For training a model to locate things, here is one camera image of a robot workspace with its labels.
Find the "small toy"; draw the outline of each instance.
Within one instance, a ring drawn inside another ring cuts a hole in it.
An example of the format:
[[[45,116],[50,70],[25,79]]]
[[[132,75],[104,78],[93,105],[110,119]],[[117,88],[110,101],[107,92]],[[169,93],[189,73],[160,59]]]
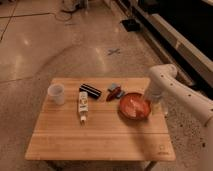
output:
[[[121,90],[121,86],[118,86],[115,83],[112,83],[110,85],[108,91],[110,92],[110,94],[107,96],[106,101],[111,101],[114,98],[120,99],[125,94],[125,92]]]

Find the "red bowl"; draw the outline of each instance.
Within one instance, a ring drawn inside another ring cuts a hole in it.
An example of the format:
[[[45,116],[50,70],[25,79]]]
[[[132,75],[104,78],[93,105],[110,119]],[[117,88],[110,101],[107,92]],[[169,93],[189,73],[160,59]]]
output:
[[[140,93],[128,93],[121,98],[119,110],[127,118],[145,119],[151,112],[150,101],[144,99]]]

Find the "table leg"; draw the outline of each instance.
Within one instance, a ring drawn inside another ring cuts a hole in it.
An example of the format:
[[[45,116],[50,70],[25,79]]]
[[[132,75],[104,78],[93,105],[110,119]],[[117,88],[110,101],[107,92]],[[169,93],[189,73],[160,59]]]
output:
[[[156,161],[151,161],[148,166],[146,166],[145,170],[144,171],[150,171],[152,170],[152,168],[157,164]]]
[[[63,168],[57,166],[57,164],[55,164],[53,161],[45,161],[47,163],[48,166],[50,166],[54,171],[62,171]]]

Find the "white object on floor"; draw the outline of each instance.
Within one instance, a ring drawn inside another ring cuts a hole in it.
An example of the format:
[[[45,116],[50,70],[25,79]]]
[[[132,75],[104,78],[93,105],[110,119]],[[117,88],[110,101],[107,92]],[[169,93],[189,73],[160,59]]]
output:
[[[62,105],[65,102],[64,86],[62,84],[52,84],[48,90],[48,95],[55,101],[56,104]]]

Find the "red object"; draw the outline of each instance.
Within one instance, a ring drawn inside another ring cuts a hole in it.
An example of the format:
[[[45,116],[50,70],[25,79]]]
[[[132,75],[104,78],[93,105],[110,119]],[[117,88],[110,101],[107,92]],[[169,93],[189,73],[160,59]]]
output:
[[[121,87],[116,87],[112,92],[109,93],[109,95],[107,96],[106,101],[109,102],[113,99],[115,99],[115,97],[121,92]]]
[[[144,99],[140,93],[128,93],[121,98],[119,110],[127,118],[145,119],[151,112],[150,101]]]

